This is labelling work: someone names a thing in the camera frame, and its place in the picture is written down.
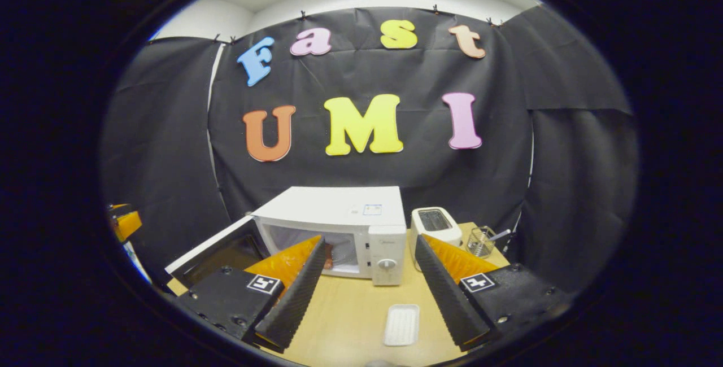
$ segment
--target letter m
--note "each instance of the letter m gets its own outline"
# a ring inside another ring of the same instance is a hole
[[[375,153],[400,152],[404,144],[397,136],[396,107],[399,97],[393,94],[379,94],[369,103],[367,113],[362,117],[348,97],[335,97],[324,103],[331,116],[331,140],[326,147],[328,155],[346,155],[351,147],[346,143],[349,134],[351,143],[358,153],[364,152],[369,136],[374,132],[374,141],[369,149]]]

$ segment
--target microwave control panel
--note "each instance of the microwave control panel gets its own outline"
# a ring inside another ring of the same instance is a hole
[[[369,251],[374,285],[401,284],[405,241],[405,225],[369,227]]]

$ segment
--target orange object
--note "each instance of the orange object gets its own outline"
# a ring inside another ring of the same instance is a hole
[[[273,147],[264,144],[263,123],[266,112],[255,110],[243,115],[246,123],[246,148],[257,161],[279,161],[291,148],[291,115],[296,112],[294,106],[279,106],[271,114],[278,120],[278,142]]]
[[[113,205],[113,207],[111,207],[111,210],[126,206],[128,205]],[[142,222],[140,221],[140,215],[138,215],[138,212],[125,213],[124,215],[116,217],[111,221],[113,231],[115,231],[116,237],[121,243],[126,241],[128,236],[132,235],[136,230],[138,230],[141,225]]]
[[[284,297],[286,290],[294,283],[299,272],[302,271],[302,267],[304,267],[304,264],[307,262],[307,259],[309,259],[310,254],[319,240],[321,240],[321,235],[302,241],[299,244],[294,244],[243,271],[250,272],[251,274],[261,274],[266,277],[279,278],[284,283],[284,290],[278,297],[281,299]]]
[[[467,25],[457,25],[449,29],[450,33],[453,33],[457,37],[457,45],[459,49],[467,56],[472,58],[484,58],[486,53],[482,48],[477,48],[474,44],[475,40],[480,39],[480,35],[476,32],[471,32]]]
[[[424,240],[429,243],[432,251],[437,254],[442,265],[445,266],[447,272],[449,272],[452,279],[454,279],[455,284],[459,284],[459,280],[464,277],[495,271],[499,268],[495,264],[477,258],[471,253],[452,246],[452,244],[447,244],[429,235],[422,236]]]

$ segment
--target sticker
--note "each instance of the sticker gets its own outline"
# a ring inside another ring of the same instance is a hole
[[[484,274],[473,275],[471,277],[463,278],[460,281],[462,281],[464,287],[467,288],[469,292],[486,290],[487,288],[495,286],[495,282]]]
[[[382,214],[382,205],[366,205],[364,215],[377,216]]]
[[[257,274],[246,287],[271,295],[280,281],[280,279],[264,277],[263,275]]]

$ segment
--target toaster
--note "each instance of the toaster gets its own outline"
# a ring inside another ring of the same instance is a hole
[[[459,228],[459,225],[452,219],[450,214],[441,207],[414,209],[411,212],[411,231],[409,248],[414,268],[417,271],[421,271],[414,256],[416,237],[418,235],[429,235],[447,244],[452,244],[452,246],[462,246],[462,229]]]

